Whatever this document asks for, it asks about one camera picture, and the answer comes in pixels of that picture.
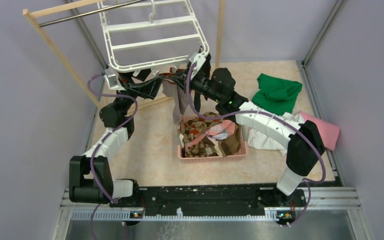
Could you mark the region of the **grey orange striped sock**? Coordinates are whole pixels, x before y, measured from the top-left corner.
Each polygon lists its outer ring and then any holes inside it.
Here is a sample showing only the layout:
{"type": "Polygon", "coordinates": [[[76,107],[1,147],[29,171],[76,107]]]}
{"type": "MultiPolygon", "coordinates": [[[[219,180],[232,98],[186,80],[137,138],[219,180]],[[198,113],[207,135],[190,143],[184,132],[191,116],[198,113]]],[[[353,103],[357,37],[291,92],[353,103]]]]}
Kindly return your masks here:
{"type": "Polygon", "coordinates": [[[177,97],[177,103],[176,106],[178,106],[178,111],[180,116],[183,116],[188,108],[189,102],[188,97],[185,92],[185,84],[183,83],[182,86],[179,86],[176,84],[176,92],[175,96],[177,97]]]}

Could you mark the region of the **black sock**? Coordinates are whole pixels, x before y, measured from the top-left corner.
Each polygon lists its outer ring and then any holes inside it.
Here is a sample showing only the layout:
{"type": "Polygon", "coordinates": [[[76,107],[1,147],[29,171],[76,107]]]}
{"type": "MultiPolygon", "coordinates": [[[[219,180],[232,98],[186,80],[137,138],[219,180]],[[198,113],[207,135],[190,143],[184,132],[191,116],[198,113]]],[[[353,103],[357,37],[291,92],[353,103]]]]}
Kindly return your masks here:
{"type": "Polygon", "coordinates": [[[206,77],[206,78],[209,78],[210,77],[210,73],[211,73],[211,59],[212,59],[212,56],[210,53],[208,53],[208,55],[205,57],[205,62],[204,64],[202,65],[202,67],[200,68],[199,70],[199,74],[206,77]]]}
{"type": "Polygon", "coordinates": [[[193,111],[195,113],[200,113],[201,110],[201,94],[197,91],[194,92],[193,95],[193,111]]]}

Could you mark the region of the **white clip hanger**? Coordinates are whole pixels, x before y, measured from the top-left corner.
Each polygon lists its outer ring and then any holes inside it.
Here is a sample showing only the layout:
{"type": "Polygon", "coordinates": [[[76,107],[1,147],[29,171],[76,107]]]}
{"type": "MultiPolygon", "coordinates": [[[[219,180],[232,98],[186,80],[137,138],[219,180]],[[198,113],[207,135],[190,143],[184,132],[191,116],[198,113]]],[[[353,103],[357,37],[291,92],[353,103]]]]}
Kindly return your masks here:
{"type": "Polygon", "coordinates": [[[207,56],[209,44],[189,0],[104,0],[97,3],[108,64],[128,73],[207,56]]]}

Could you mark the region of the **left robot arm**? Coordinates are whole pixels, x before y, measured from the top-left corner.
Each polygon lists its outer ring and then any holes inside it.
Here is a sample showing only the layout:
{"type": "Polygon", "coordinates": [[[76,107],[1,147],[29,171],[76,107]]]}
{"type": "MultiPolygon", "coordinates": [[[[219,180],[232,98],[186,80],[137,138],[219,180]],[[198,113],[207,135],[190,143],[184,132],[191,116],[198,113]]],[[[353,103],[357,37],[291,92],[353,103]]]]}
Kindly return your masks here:
{"type": "Polygon", "coordinates": [[[138,184],[133,179],[114,179],[110,161],[134,133],[134,116],[139,109],[137,98],[154,99],[165,77],[159,74],[135,83],[132,74],[120,74],[107,68],[87,82],[88,90],[101,97],[104,93],[91,86],[99,77],[108,84],[114,83],[118,87],[117,93],[113,95],[114,101],[99,111],[105,127],[103,135],[89,150],[69,161],[69,199],[74,203],[90,204],[117,204],[122,200],[127,206],[134,207],[141,198],[138,184]]]}

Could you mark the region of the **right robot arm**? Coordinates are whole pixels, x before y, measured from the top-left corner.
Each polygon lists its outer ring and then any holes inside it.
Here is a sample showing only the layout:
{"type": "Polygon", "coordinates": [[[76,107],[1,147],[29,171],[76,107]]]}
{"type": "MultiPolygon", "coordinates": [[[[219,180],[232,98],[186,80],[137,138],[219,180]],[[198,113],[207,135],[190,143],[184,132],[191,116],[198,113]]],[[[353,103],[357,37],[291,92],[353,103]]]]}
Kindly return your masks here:
{"type": "Polygon", "coordinates": [[[195,64],[176,70],[169,76],[187,97],[192,111],[207,122],[231,120],[274,139],[287,149],[286,169],[276,183],[273,200],[287,206],[293,192],[302,182],[322,184],[326,180],[326,165],[322,159],[325,146],[317,125],[310,120],[294,123],[258,107],[235,91],[236,81],[227,68],[217,68],[212,75],[195,64]],[[215,101],[218,114],[201,114],[194,106],[191,91],[215,101]]]}

